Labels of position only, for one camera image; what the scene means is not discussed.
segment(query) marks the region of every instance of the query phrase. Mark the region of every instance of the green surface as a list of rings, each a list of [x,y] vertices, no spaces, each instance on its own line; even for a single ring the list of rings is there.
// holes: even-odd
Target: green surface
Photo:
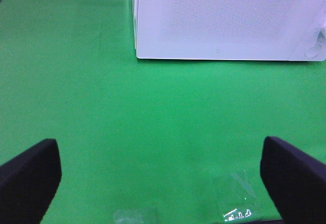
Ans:
[[[137,60],[130,0],[3,0],[0,163],[58,140],[63,177],[46,223],[113,223],[156,207],[161,224],[211,224],[216,178],[259,177],[277,135],[326,162],[326,62]]]

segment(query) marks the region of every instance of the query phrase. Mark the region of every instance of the perforated panel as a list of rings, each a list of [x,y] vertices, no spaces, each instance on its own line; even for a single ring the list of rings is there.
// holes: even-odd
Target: perforated panel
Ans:
[[[168,0],[160,39],[165,41],[276,42],[298,0]]]

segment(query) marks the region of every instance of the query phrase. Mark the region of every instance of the green backdrop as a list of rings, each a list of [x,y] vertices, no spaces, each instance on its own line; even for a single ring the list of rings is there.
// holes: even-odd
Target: green backdrop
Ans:
[[[42,223],[155,207],[162,224],[212,224],[237,191],[221,179],[244,170],[259,216],[279,218],[262,143],[326,162],[326,63],[138,60],[132,28],[130,0],[0,3],[0,163],[44,138],[60,148]]]

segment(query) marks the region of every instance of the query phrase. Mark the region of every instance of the black pad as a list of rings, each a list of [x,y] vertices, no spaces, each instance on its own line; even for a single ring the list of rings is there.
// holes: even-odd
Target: black pad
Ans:
[[[40,223],[60,180],[55,139],[45,139],[0,166],[0,223]]]
[[[267,137],[260,175],[286,224],[326,223],[325,164],[280,138]]]

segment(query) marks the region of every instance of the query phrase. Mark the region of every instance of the white plastic casing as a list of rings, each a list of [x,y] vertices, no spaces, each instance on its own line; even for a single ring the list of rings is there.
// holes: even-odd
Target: white plastic casing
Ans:
[[[143,59],[326,59],[325,0],[133,0]]]

